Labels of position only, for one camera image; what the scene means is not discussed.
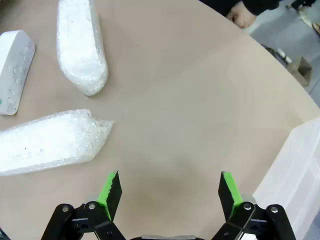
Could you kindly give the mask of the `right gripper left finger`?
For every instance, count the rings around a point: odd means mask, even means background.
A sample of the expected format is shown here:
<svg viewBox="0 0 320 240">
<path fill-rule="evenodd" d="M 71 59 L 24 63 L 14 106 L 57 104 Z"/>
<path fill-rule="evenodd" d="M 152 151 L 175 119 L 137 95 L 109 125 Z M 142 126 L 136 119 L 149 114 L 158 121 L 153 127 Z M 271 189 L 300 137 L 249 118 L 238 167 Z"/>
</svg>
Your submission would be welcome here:
<svg viewBox="0 0 320 240">
<path fill-rule="evenodd" d="M 114 223 L 121 199 L 122 188 L 119 172 L 111 172 L 97 198 L 77 208 L 59 204 L 46 226 L 47 240 L 80 240 L 87 233 L 94 233 L 98 240 L 124 240 Z"/>
</svg>

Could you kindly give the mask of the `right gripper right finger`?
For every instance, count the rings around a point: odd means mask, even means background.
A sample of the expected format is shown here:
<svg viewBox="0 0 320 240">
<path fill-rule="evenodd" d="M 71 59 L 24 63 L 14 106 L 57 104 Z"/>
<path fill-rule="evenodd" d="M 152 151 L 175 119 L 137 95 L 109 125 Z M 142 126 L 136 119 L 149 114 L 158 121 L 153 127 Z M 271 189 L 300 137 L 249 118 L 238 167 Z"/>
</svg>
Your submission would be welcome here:
<svg viewBox="0 0 320 240">
<path fill-rule="evenodd" d="M 296 239 L 285 209 L 279 204 L 263 209 L 256 203 L 243 200 L 230 172 L 221 172 L 218 196 L 225 223 L 213 236 L 214 240 L 240 240 L 245 234 L 258 240 Z"/>
</svg>

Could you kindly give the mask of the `person left hand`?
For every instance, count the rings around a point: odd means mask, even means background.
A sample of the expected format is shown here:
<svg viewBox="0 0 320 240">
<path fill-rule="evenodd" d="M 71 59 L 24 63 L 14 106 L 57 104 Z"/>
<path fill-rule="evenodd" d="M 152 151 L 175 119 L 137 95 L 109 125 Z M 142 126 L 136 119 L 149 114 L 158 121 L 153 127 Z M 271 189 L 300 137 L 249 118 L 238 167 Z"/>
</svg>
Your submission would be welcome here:
<svg viewBox="0 0 320 240">
<path fill-rule="evenodd" d="M 256 20 L 257 16 L 252 14 L 244 5 L 242 1 L 235 4 L 226 18 L 233 22 L 240 29 L 250 27 Z"/>
</svg>

